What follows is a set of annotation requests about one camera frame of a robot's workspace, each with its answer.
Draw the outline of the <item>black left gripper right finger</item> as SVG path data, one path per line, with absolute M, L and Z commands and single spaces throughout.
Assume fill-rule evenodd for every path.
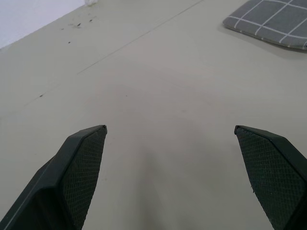
M 255 196 L 275 230 L 307 228 L 307 160 L 286 138 L 237 125 L 234 130 Z

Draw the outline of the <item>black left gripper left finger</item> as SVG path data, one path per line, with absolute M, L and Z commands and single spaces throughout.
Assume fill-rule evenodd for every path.
M 67 137 L 32 177 L 0 222 L 2 230 L 80 230 L 100 172 L 107 127 Z

